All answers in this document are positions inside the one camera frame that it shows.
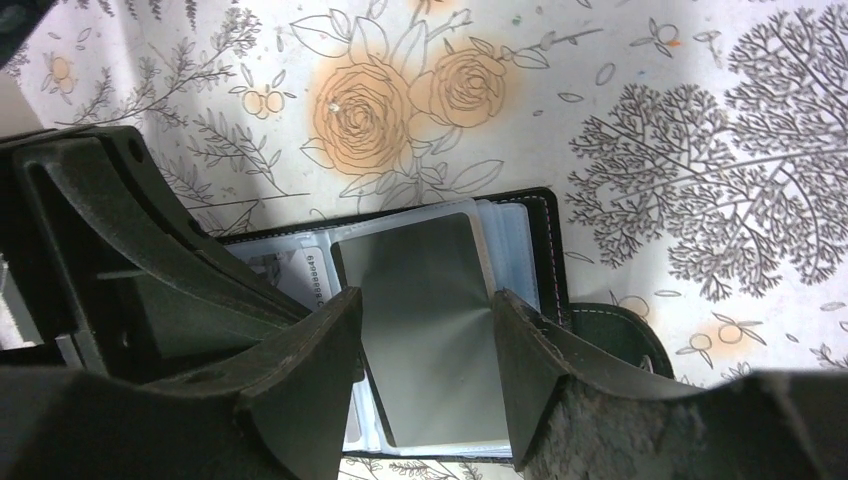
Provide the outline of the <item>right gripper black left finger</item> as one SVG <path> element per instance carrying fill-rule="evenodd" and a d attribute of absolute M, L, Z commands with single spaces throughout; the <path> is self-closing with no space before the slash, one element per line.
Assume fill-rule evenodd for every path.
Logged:
<path fill-rule="evenodd" d="M 1 371 L 5 479 L 334 479 L 362 294 L 348 287 L 229 359 L 147 385 Z"/>

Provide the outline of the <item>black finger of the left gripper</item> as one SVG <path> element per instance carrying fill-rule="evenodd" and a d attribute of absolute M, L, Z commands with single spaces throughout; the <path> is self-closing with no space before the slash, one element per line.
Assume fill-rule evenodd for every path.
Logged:
<path fill-rule="evenodd" d="M 308 315 L 203 230 L 132 127 L 4 137 L 1 253 L 41 339 L 5 366 L 147 383 Z"/>

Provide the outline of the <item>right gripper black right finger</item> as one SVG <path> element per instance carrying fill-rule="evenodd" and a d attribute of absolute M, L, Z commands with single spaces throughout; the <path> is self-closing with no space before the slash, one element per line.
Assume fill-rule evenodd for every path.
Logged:
<path fill-rule="evenodd" d="M 847 375 L 755 371 L 701 389 L 495 294 L 512 464 L 527 479 L 843 479 Z"/>

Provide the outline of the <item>credit card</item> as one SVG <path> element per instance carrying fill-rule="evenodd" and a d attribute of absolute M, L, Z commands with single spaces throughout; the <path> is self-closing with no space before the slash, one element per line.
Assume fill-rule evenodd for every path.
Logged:
<path fill-rule="evenodd" d="M 319 247 L 255 255 L 246 263 L 261 278 L 311 311 L 323 306 L 334 295 Z"/>

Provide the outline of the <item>black card holder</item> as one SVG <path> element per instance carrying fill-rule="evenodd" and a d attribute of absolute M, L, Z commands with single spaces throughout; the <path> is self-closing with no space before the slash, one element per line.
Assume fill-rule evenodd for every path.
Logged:
<path fill-rule="evenodd" d="M 617 305 L 569 302 L 556 197 L 551 190 L 531 188 L 431 204 L 414 211 L 420 218 L 431 218 L 442 210 L 474 211 L 479 217 L 497 287 L 514 291 L 561 327 L 571 328 L 616 357 L 667 378 L 674 376 L 666 349 L 641 316 Z M 410 211 L 396 209 L 238 234 L 224 238 L 223 243 L 245 262 L 255 255 L 319 247 L 333 293 L 337 293 L 341 289 L 342 263 L 331 254 L 333 240 L 362 225 L 410 222 Z M 376 388 L 362 377 L 353 387 L 341 478 L 499 477 L 498 470 L 510 452 L 501 441 L 489 441 L 480 447 L 457 442 L 392 447 L 388 443 L 388 426 L 378 417 L 379 408 Z"/>

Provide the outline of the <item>grey metallic card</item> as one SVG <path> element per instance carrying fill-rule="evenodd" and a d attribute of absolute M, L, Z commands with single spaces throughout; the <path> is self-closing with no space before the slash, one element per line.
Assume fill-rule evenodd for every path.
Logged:
<path fill-rule="evenodd" d="M 331 252 L 362 296 L 361 342 L 387 447 L 401 455 L 509 449 L 493 278 L 466 207 L 341 230 Z"/>

